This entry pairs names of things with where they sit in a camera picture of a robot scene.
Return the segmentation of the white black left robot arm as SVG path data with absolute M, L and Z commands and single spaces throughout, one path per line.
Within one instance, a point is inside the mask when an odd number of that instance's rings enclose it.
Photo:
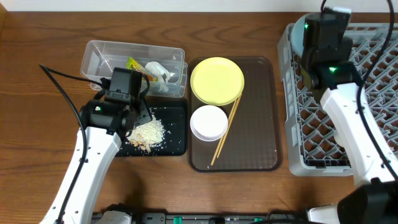
M 123 141 L 136 127 L 152 121 L 142 89 L 148 77 L 135 70 L 114 68 L 111 78 L 101 78 L 101 90 L 76 109 L 54 79 L 55 71 L 42 70 L 64 96 L 77 118 L 79 130 L 72 159 L 58 193 L 42 223 L 90 223 L 104 177 Z

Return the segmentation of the yellow plastic plate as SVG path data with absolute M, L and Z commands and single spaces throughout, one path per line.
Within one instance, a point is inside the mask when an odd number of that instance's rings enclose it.
M 194 95 L 208 105 L 224 106 L 243 92 L 244 75 L 240 67 L 223 57 L 206 58 L 193 69 L 190 86 Z

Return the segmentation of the green yellow snack wrapper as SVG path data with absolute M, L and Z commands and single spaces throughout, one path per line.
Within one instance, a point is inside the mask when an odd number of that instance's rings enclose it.
M 126 62 L 126 68 L 130 70 L 134 70 L 137 72 L 141 72 L 142 74 L 146 75 L 150 81 L 156 82 L 158 79 L 145 67 L 143 67 L 138 61 L 129 57 Z

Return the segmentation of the white napkin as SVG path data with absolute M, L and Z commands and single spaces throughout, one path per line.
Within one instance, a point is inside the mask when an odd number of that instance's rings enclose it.
M 167 84 L 171 78 L 171 74 L 165 67 L 163 67 L 159 62 L 149 62 L 145 65 L 145 69 L 157 79 L 160 91 L 169 90 Z

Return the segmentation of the light blue plastic bowl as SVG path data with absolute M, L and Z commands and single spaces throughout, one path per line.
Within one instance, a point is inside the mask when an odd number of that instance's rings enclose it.
M 299 57 L 301 57 L 303 53 L 303 37 L 304 37 L 306 16 L 307 15 L 305 14 L 294 24 L 292 31 L 290 33 L 290 43 L 292 49 L 294 53 Z

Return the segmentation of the pink bowl with food scraps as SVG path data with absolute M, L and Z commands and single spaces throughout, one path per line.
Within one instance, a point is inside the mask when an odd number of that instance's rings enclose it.
M 217 106 L 205 105 L 195 110 L 190 118 L 190 129 L 194 136 L 206 142 L 220 139 L 227 130 L 228 117 Z

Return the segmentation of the wooden chopstick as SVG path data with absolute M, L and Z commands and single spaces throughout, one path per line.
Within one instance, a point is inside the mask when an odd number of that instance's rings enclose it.
M 241 100 L 241 97 L 242 97 L 242 95 L 239 95 L 238 98 L 235 100 L 235 102 L 234 102 L 234 104 L 233 104 L 233 107 L 232 107 L 232 109 L 231 109 L 231 112 L 230 112 L 230 114 L 229 114 L 229 116 L 228 116 L 227 130 L 226 130 L 225 134 L 224 134 L 224 135 L 220 138 L 220 140 L 219 140 L 219 143 L 218 143 L 218 145 L 217 145 L 216 151 L 215 151 L 215 153 L 214 153 L 214 155 L 213 155 L 213 158 L 212 158 L 212 160 L 211 160 L 211 164 L 210 164 L 211 166 L 214 165 L 215 160 L 216 160 L 217 158 L 219 158 L 219 156 L 220 156 L 220 154 L 221 154 L 221 151 L 222 151 L 224 142 L 225 142 L 225 140 L 226 140 L 226 138 L 227 138 L 227 135 L 228 135 L 228 133 L 229 133 L 229 129 L 230 129 L 231 124 L 232 124 L 232 122 L 233 122 L 234 116 L 235 116 L 235 114 L 236 114 L 236 110 L 237 110 L 237 108 L 238 108 L 238 106 L 239 106 L 239 102 L 240 102 L 240 100 Z
M 234 105 L 232 107 L 231 112 L 229 113 L 228 127 L 227 127 L 227 130 L 226 130 L 224 136 L 221 138 L 221 141 L 219 143 L 219 146 L 218 146 L 218 149 L 217 149 L 217 154 L 216 154 L 216 158 L 217 159 L 220 157 L 220 154 L 221 154 L 221 152 L 222 152 L 222 150 L 224 148 L 224 145 L 226 144 L 226 140 L 227 140 L 227 138 L 228 138 L 228 136 L 229 136 L 229 134 L 231 132 L 231 127 L 232 127 L 233 120 L 234 120 L 234 117 L 236 115 L 236 112 L 237 112 L 237 109 L 238 109 L 238 106 L 239 106 L 239 102 L 241 101 L 241 97 L 242 97 L 242 95 L 238 96 L 238 98 L 234 102 Z

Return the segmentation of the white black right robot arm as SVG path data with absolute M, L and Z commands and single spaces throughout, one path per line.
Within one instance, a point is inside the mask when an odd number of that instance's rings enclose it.
M 311 208 L 312 223 L 397 223 L 397 158 L 368 106 L 361 77 L 344 36 L 351 11 L 322 6 L 305 16 L 300 72 L 336 129 L 356 189 L 335 205 Z

